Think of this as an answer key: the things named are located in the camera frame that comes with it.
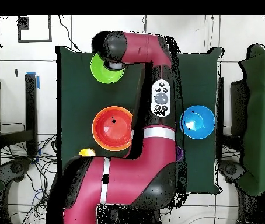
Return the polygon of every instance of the cable bundle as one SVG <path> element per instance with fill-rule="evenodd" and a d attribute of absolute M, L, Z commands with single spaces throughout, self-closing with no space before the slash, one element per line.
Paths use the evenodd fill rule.
<path fill-rule="evenodd" d="M 40 173 L 41 188 L 36 189 L 34 187 L 33 179 L 26 173 L 26 175 L 28 176 L 28 178 L 31 181 L 31 187 L 35 191 L 35 195 L 34 195 L 34 198 L 32 200 L 30 211 L 29 212 L 14 213 L 10 216 L 10 219 L 11 219 L 11 217 L 13 217 L 13 215 L 26 214 L 22 224 L 28 224 L 28 221 L 33 214 L 36 218 L 34 222 L 36 222 L 36 220 L 40 220 L 40 221 L 45 220 L 45 214 L 46 214 L 46 209 L 47 209 L 47 200 L 49 198 L 49 186 L 48 186 L 46 173 L 55 173 L 56 174 L 57 171 L 53 171 L 52 169 L 49 169 L 49 167 L 51 165 L 54 165 L 54 164 L 57 165 L 57 158 L 56 158 L 56 156 L 42 152 L 42 150 L 48 144 L 50 144 L 53 151 L 55 153 L 57 153 L 56 143 L 57 143 L 56 135 L 53 135 L 44 141 L 40 141 L 38 144 L 38 147 L 37 147 L 39 154 L 36 157 L 29 157 L 32 160 L 31 164 L 33 166 L 35 166 L 36 169 L 38 170 L 38 172 Z M 20 145 L 16 145 L 16 146 L 21 148 L 22 150 L 12 152 L 10 146 L 2 148 L 2 149 L 0 149 L 0 158 L 8 158 L 8 159 L 17 159 L 17 158 L 26 158 L 26 157 L 28 158 L 28 156 L 25 156 L 25 154 L 24 155 L 19 154 L 19 153 L 26 153 L 27 152 L 23 143 L 21 143 L 21 146 Z"/>

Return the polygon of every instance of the blue tape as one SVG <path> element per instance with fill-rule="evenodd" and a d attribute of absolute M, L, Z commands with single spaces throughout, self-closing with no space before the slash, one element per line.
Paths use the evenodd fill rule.
<path fill-rule="evenodd" d="M 40 88 L 39 76 L 36 78 L 36 86 L 38 89 Z"/>

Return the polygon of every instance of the bowl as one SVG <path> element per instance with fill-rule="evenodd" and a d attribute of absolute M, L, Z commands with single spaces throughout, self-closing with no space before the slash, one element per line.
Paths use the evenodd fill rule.
<path fill-rule="evenodd" d="M 91 73 L 101 83 L 110 84 L 121 79 L 125 69 L 120 71 L 111 71 L 104 66 L 104 61 L 96 53 L 91 59 Z"/>
<path fill-rule="evenodd" d="M 104 108 L 95 116 L 92 135 L 99 146 L 108 151 L 122 151 L 131 145 L 133 115 L 123 107 Z"/>
<path fill-rule="evenodd" d="M 208 137 L 215 127 L 215 117 L 204 106 L 191 106 L 180 117 L 180 129 L 191 139 L 200 140 Z"/>

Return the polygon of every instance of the red bowl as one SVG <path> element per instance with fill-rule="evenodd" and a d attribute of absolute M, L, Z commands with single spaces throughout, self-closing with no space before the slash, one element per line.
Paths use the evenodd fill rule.
<path fill-rule="evenodd" d="M 108 151 L 122 151 L 131 145 L 133 115 L 122 107 L 107 107 L 95 116 L 92 135 Z"/>

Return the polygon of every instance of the black cable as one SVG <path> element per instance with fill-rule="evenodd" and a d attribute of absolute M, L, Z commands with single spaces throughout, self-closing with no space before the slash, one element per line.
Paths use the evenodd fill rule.
<path fill-rule="evenodd" d="M 230 156 L 223 156 L 222 158 L 229 158 L 229 157 L 235 157 L 235 156 L 239 156 L 239 155 L 230 155 Z"/>
<path fill-rule="evenodd" d="M 1 124 L 1 125 L 15 125 L 15 124 L 21 124 L 23 125 L 23 130 L 25 131 L 26 130 L 26 127 L 23 123 L 11 123 L 11 124 Z"/>
<path fill-rule="evenodd" d="M 203 47 L 203 53 L 205 53 L 205 42 L 206 42 L 206 15 L 204 15 L 204 47 Z"/>
<path fill-rule="evenodd" d="M 63 27 L 66 28 L 66 31 L 67 31 L 67 33 L 68 33 L 68 38 L 69 38 L 70 42 L 71 42 L 71 43 L 74 45 L 74 47 L 75 47 L 76 49 L 78 49 L 78 50 L 80 51 L 80 53 L 81 53 L 82 51 L 81 51 L 81 50 L 78 48 L 78 46 L 77 46 L 77 45 L 71 40 L 71 38 L 70 38 L 70 36 L 69 36 L 68 28 L 62 24 L 62 21 L 61 21 L 61 17 L 60 17 L 60 15 L 58 15 L 58 17 L 59 17 L 59 21 L 60 21 L 61 26 L 63 26 Z"/>
<path fill-rule="evenodd" d="M 168 223 L 168 224 L 170 224 L 170 220 L 171 220 L 171 214 L 172 214 L 172 211 L 170 212 L 170 217 L 169 217 L 169 223 Z"/>
<path fill-rule="evenodd" d="M 42 147 L 40 149 L 43 149 L 46 147 L 46 145 L 52 140 L 55 138 L 55 135 L 52 136 L 52 137 L 49 137 L 47 138 L 46 140 L 43 140 L 43 141 L 40 141 L 39 142 L 39 145 L 40 146 L 41 144 Z M 26 151 L 25 147 L 21 147 L 19 145 L 17 145 L 18 147 L 20 147 L 21 149 L 23 149 L 24 151 Z M 8 158 L 8 159 L 16 159 L 16 158 L 26 158 L 27 156 L 20 156 L 20 155 L 16 155 L 16 154 L 13 154 L 12 151 L 11 151 L 11 148 L 8 147 L 9 151 L 4 149 L 7 153 L 5 152 L 2 152 L 0 151 L 0 154 L 4 154 L 4 155 L 8 155 L 7 157 L 2 157 L 2 158 Z M 22 224 L 26 224 L 26 222 L 28 221 L 29 217 L 31 214 L 33 214 L 35 216 L 36 219 L 38 220 L 41 220 L 41 221 L 44 221 L 45 218 L 44 218 L 44 214 L 40 212 L 40 210 L 46 210 L 47 209 L 47 201 L 48 201 L 48 198 L 49 198 L 49 194 L 47 192 L 47 189 L 48 189 L 48 180 L 47 180 L 47 177 L 46 177 L 46 173 L 49 172 L 49 173 L 56 173 L 54 171 L 50 171 L 48 168 L 51 164 L 57 164 L 57 160 L 56 159 L 52 159 L 54 158 L 55 156 L 53 155 L 50 155 L 48 153 L 43 153 L 43 155 L 38 155 L 37 157 L 33 157 L 32 158 L 32 162 L 34 162 L 35 166 L 36 166 L 36 169 L 38 170 L 38 172 L 40 173 L 40 184 L 41 184 L 41 189 L 39 190 L 36 190 L 34 188 L 34 185 L 33 185 L 33 179 L 28 175 L 28 178 L 30 179 L 30 182 L 31 182 L 31 187 L 32 189 L 36 192 L 36 195 L 35 197 L 38 199 L 38 202 L 36 204 L 32 204 L 31 206 L 31 209 L 29 212 L 23 212 L 24 214 L 27 213 L 27 215 L 25 216 L 24 220 L 23 220 L 23 223 Z M 38 161 L 37 161 L 37 158 L 39 158 L 39 160 L 42 160 L 44 161 L 44 165 L 41 165 Z M 37 197 L 37 193 L 42 194 L 42 197 L 41 199 L 39 199 Z"/>
<path fill-rule="evenodd" d="M 28 212 L 18 212 L 18 213 L 14 213 L 12 214 L 9 218 L 10 218 L 10 221 L 11 221 L 11 217 L 13 217 L 14 215 L 17 215 L 17 214 L 27 214 Z"/>
<path fill-rule="evenodd" d="M 142 33 L 146 33 L 146 27 L 147 27 L 147 15 L 143 15 L 143 19 L 142 19 L 142 23 L 144 25 L 144 31 Z"/>
<path fill-rule="evenodd" d="M 26 175 L 28 176 L 28 178 L 30 179 L 31 181 L 31 186 L 32 186 L 32 189 L 37 193 L 38 191 L 34 188 L 34 185 L 33 185 L 33 180 L 32 178 L 28 175 L 28 173 L 26 173 Z"/>
<path fill-rule="evenodd" d="M 212 35 L 214 34 L 214 15 L 212 15 L 212 31 L 211 31 L 211 38 L 210 38 L 210 47 L 211 47 L 211 41 L 212 41 Z"/>

